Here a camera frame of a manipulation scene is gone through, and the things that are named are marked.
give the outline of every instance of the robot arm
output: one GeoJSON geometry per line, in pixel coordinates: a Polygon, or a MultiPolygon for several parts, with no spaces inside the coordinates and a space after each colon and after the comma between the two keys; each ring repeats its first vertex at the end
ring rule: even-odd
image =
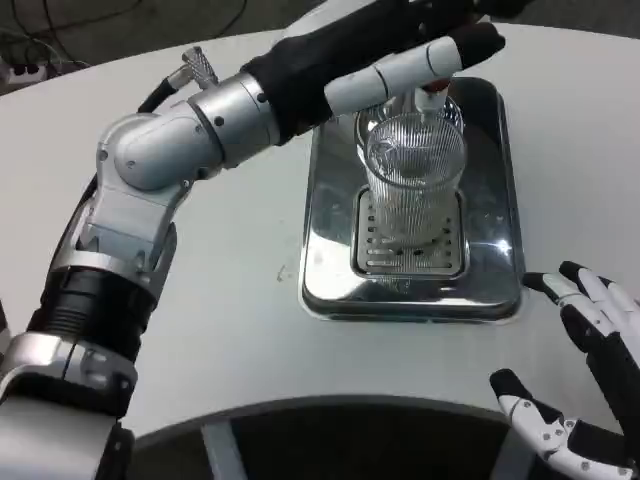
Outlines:
{"type": "Polygon", "coordinates": [[[119,419],[175,253],[173,216],[194,182],[504,45],[491,25],[452,31],[475,13],[499,13],[501,0],[356,3],[344,15],[341,0],[328,2],[222,82],[189,51],[139,113],[104,133],[97,176],[56,249],[41,306],[0,366],[0,478],[122,475],[133,437],[119,419]],[[203,90],[151,113],[190,80],[203,90]]]}
{"type": "Polygon", "coordinates": [[[580,265],[564,262],[560,273],[529,273],[524,283],[560,307],[562,323],[586,354],[624,437],[565,418],[536,400],[510,370],[494,373],[491,386],[513,428],[554,470],[579,480],[637,478],[640,307],[617,283],[580,265]]]}

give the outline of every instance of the slotted grate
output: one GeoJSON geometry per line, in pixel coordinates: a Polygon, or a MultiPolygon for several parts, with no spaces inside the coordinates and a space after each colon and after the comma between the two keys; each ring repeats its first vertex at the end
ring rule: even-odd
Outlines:
{"type": "Polygon", "coordinates": [[[460,199],[456,202],[442,234],[427,245],[405,248],[395,245],[378,233],[375,209],[369,190],[360,195],[356,219],[356,264],[371,274],[437,275],[451,277],[462,271],[463,239],[461,235],[460,199]]]}

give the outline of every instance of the power strip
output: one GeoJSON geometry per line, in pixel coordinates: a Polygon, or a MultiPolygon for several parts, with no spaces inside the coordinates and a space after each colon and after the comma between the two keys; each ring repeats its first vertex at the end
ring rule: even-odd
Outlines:
{"type": "Polygon", "coordinates": [[[4,83],[9,88],[22,88],[46,79],[47,68],[44,65],[20,65],[7,70],[4,83]]]}
{"type": "Polygon", "coordinates": [[[45,65],[13,67],[0,57],[0,95],[45,81],[48,78],[45,65]]]}

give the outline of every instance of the glass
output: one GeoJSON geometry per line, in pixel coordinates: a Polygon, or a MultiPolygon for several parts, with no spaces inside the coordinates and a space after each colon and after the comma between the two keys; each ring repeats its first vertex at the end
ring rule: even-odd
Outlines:
{"type": "Polygon", "coordinates": [[[455,205],[466,165],[460,131],[440,115],[398,115],[371,131],[366,151],[380,233],[405,246],[437,238],[455,205]]]}

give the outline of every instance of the black cable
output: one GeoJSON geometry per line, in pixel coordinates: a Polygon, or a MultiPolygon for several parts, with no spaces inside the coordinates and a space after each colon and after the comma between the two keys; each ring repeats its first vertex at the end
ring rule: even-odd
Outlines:
{"type": "Polygon", "coordinates": [[[51,36],[53,37],[53,39],[58,43],[58,45],[60,46],[60,50],[62,50],[62,53],[64,53],[67,58],[73,62],[74,65],[77,65],[79,67],[84,68],[84,65],[82,65],[82,63],[78,62],[73,55],[71,55],[69,53],[69,51],[67,50],[67,47],[64,46],[64,43],[62,43],[62,41],[60,40],[60,37],[58,37],[58,32],[56,30],[56,27],[53,25],[53,20],[51,19],[51,12],[49,12],[49,0],[42,0],[42,9],[44,10],[44,15],[47,18],[47,24],[49,25],[49,30],[51,31],[51,36]]]}
{"type": "MultiPolygon", "coordinates": [[[[123,8],[122,10],[117,10],[115,12],[111,12],[111,13],[107,13],[105,15],[99,15],[97,17],[92,17],[92,18],[87,18],[87,19],[83,19],[83,20],[77,20],[74,22],[68,22],[68,23],[63,23],[61,25],[57,25],[55,27],[57,32],[61,32],[64,30],[69,30],[72,28],[81,28],[81,27],[85,27],[87,25],[91,25],[93,23],[99,23],[99,22],[103,22],[105,20],[110,20],[112,18],[118,17],[120,15],[124,15],[125,13],[129,13],[133,10],[135,10],[136,8],[138,8],[140,5],[142,5],[144,0],[135,0],[129,7],[127,8],[123,8]]],[[[42,37],[42,36],[47,36],[51,34],[51,28],[45,28],[43,30],[36,30],[34,32],[31,33],[31,35],[33,37],[42,37]]],[[[12,42],[8,42],[8,44],[14,44],[14,43],[22,43],[25,40],[14,40],[12,42]]]]}
{"type": "Polygon", "coordinates": [[[11,3],[11,16],[13,17],[13,21],[16,23],[16,25],[18,25],[18,28],[22,31],[24,36],[28,39],[29,42],[31,42],[32,45],[38,47],[41,51],[44,48],[44,50],[46,51],[45,55],[47,58],[47,62],[51,63],[51,52],[49,51],[49,49],[46,48],[44,45],[38,43],[35,40],[35,37],[33,36],[33,34],[30,33],[29,30],[27,30],[27,27],[25,27],[22,21],[20,20],[20,15],[18,15],[18,6],[16,4],[16,0],[11,0],[10,3],[11,3]]]}
{"type": "Polygon", "coordinates": [[[247,9],[247,5],[248,4],[249,4],[249,0],[242,0],[242,5],[240,6],[240,9],[238,10],[238,13],[236,13],[233,16],[233,18],[229,21],[229,23],[227,23],[224,27],[222,27],[222,29],[213,36],[213,38],[214,39],[215,38],[220,38],[222,35],[227,33],[229,31],[229,29],[231,27],[233,27],[238,20],[240,20],[240,17],[242,17],[242,15],[244,15],[244,12],[247,9]]]}

